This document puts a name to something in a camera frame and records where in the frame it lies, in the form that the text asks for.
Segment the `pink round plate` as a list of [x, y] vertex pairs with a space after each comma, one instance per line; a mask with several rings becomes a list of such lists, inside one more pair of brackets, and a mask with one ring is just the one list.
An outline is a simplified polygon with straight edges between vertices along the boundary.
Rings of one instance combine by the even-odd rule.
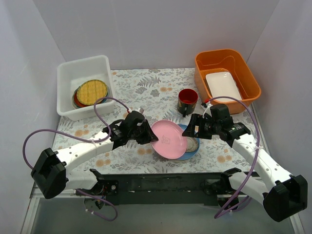
[[169, 120], [156, 121], [151, 126], [158, 141], [152, 142], [153, 149], [167, 159], [178, 159], [187, 149], [187, 139], [182, 136], [182, 129]]

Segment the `yellow woven round plate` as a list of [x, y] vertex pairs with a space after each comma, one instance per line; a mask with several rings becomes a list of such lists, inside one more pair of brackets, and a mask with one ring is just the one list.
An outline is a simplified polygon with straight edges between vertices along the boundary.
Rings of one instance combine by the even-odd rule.
[[108, 95], [108, 86], [106, 83], [99, 79], [92, 79], [84, 82], [77, 88], [75, 93], [80, 103], [86, 106], [93, 105], [99, 98]]

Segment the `red gold rimmed plate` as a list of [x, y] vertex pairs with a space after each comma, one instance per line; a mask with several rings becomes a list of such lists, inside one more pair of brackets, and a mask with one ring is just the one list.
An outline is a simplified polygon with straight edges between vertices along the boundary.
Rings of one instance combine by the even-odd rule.
[[84, 104], [82, 104], [82, 103], [79, 102], [76, 93], [74, 93], [73, 98], [74, 98], [74, 103], [75, 103], [76, 106], [78, 106], [79, 108], [85, 107]]

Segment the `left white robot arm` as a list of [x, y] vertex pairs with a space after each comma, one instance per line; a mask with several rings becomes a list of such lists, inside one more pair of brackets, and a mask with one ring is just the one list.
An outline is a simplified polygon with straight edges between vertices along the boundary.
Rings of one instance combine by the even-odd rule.
[[101, 194], [105, 188], [101, 173], [95, 169], [79, 172], [74, 169], [100, 154], [126, 145], [130, 140], [141, 145], [158, 141], [148, 120], [137, 111], [132, 111], [125, 119], [114, 121], [82, 143], [58, 151], [50, 148], [43, 150], [31, 176], [46, 199], [70, 189], [82, 189], [92, 195]]

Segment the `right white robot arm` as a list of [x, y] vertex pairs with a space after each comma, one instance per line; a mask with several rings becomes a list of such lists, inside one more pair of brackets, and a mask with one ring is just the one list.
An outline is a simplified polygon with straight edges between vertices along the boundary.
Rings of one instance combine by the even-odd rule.
[[240, 122], [235, 123], [225, 104], [210, 107], [210, 113], [192, 114], [184, 137], [211, 139], [219, 136], [232, 149], [243, 156], [261, 177], [258, 181], [238, 168], [221, 174], [220, 187], [227, 194], [246, 194], [261, 203], [276, 222], [280, 222], [304, 209], [308, 204], [308, 183], [302, 175], [294, 176], [282, 168], [264, 149], [251, 131]]

